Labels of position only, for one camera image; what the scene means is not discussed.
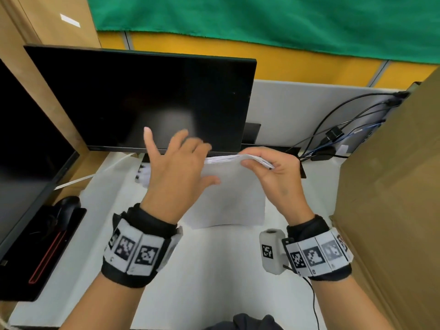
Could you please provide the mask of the person's left hand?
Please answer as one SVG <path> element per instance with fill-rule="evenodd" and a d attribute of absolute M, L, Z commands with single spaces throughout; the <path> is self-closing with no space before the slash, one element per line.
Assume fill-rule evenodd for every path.
<path fill-rule="evenodd" d="M 170 224 L 177 224 L 195 204 L 205 189 L 196 189 L 195 183 L 202 177 L 205 159 L 212 149 L 203 142 L 198 150 L 203 161 L 180 161 L 180 147 L 189 132 L 183 129 L 171 138 L 168 149 L 157 165 L 151 165 L 151 180 L 140 208 L 151 216 Z"/>

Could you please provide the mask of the person's left forearm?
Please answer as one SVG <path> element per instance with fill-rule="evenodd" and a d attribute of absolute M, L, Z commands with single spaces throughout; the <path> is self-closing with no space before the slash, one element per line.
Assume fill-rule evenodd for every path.
<path fill-rule="evenodd" d="M 59 330 L 130 330 L 144 291 L 99 273 Z"/>

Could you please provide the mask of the person's right forearm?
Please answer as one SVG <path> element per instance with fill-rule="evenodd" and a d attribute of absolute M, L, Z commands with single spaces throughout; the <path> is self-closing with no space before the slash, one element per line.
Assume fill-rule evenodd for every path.
<path fill-rule="evenodd" d="M 355 281 L 351 266 L 310 280 L 327 330 L 394 330 Z"/>

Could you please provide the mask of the black stand base red stripe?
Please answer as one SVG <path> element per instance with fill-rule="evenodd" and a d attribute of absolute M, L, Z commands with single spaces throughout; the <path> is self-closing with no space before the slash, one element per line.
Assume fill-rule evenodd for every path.
<path fill-rule="evenodd" d="M 0 301 L 35 301 L 41 294 L 87 210 L 58 222 L 53 205 L 42 206 L 0 259 Z"/>

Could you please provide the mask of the small black adapter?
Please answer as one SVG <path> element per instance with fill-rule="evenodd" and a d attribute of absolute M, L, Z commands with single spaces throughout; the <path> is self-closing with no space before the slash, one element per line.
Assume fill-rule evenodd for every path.
<path fill-rule="evenodd" d="M 334 126 L 325 133 L 325 136 L 329 142 L 336 142 L 339 138 L 344 136 L 344 132 L 338 126 Z"/>

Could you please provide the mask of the person's dark clothing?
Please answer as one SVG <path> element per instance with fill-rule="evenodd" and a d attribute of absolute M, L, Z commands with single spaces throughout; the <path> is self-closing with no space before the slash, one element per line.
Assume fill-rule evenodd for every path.
<path fill-rule="evenodd" d="M 256 319 L 245 313 L 233 316 L 231 321 L 221 321 L 203 330 L 283 330 L 273 316 Z"/>

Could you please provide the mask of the large brown cardboard box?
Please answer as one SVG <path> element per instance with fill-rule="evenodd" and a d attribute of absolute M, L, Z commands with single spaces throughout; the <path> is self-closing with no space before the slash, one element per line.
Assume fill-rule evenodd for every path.
<path fill-rule="evenodd" d="M 440 330 L 440 67 L 340 169 L 332 221 L 398 330 Z"/>

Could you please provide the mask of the brown cardboard panel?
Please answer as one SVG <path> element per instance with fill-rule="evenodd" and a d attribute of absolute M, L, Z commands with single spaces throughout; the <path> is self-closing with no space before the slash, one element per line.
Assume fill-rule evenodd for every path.
<path fill-rule="evenodd" d="M 60 14 L 79 21 L 81 28 L 62 21 Z M 63 62 L 55 52 L 100 47 L 88 0 L 0 0 L 0 59 L 79 154 L 61 183 L 78 176 L 90 151 L 31 56 L 31 48 L 49 53 L 49 64 L 60 66 Z"/>

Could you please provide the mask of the white tape label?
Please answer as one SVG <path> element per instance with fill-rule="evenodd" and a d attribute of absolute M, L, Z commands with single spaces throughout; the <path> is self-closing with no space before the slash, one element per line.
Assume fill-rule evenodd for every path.
<path fill-rule="evenodd" d="M 70 18 L 70 17 L 68 17 L 66 15 L 63 15 L 63 14 L 60 14 L 60 18 L 61 18 L 62 21 L 66 22 L 66 23 L 69 23 L 70 25 L 73 25 L 75 27 L 81 28 L 80 22 L 74 20 L 73 18 Z"/>

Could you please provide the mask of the right wrist band with markers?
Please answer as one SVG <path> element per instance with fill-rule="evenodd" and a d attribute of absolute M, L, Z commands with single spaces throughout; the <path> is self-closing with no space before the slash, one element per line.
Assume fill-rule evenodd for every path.
<path fill-rule="evenodd" d="M 293 271 L 312 281 L 338 282 L 352 274 L 353 253 L 338 230 L 319 215 L 305 223 L 287 226 L 282 239 Z"/>

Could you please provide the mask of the wrist band with markers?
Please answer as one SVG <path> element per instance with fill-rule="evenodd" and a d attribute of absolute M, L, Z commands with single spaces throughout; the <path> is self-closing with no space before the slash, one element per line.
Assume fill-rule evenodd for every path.
<path fill-rule="evenodd" d="M 159 220 L 140 203 L 113 214 L 113 233 L 103 254 L 101 273 L 128 288 L 146 287 L 168 263 L 183 228 Z"/>
<path fill-rule="evenodd" d="M 287 226 L 282 239 L 293 271 L 312 281 L 338 282 L 352 274 L 353 253 L 338 230 L 319 215 L 305 223 Z"/>

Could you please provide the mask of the black computer mouse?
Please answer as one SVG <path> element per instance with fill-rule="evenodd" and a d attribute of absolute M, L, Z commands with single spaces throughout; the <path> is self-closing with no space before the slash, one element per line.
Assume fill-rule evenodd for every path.
<path fill-rule="evenodd" d="M 53 215 L 58 222 L 69 222 L 73 212 L 81 207 L 78 196 L 67 196 L 53 205 Z"/>

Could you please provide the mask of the large black monitor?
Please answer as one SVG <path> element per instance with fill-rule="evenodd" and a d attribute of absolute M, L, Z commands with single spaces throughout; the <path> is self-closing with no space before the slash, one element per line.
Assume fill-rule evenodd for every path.
<path fill-rule="evenodd" d="M 62 65 L 31 48 L 88 149 L 145 152 L 149 127 L 160 151 L 187 129 L 214 152 L 239 152 L 256 59 L 96 48 L 54 55 Z"/>

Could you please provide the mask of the person's right hand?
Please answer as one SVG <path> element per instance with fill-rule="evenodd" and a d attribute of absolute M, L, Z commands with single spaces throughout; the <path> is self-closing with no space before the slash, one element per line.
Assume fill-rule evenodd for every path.
<path fill-rule="evenodd" d="M 300 161 L 292 155 L 267 147 L 249 147 L 239 154 L 261 157 L 273 165 L 272 173 L 260 180 L 267 199 L 284 216 L 289 226 L 315 217 L 308 205 L 300 177 Z"/>

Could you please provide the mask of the white paper sheet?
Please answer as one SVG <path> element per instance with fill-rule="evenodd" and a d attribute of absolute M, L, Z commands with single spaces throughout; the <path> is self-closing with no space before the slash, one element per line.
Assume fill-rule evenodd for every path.
<path fill-rule="evenodd" d="M 182 217 L 182 223 L 191 229 L 264 224 L 266 195 L 256 175 L 241 165 L 243 160 L 256 161 L 270 170 L 274 168 L 267 160 L 248 154 L 206 158 L 201 176 L 217 176 L 221 183 L 203 191 Z"/>

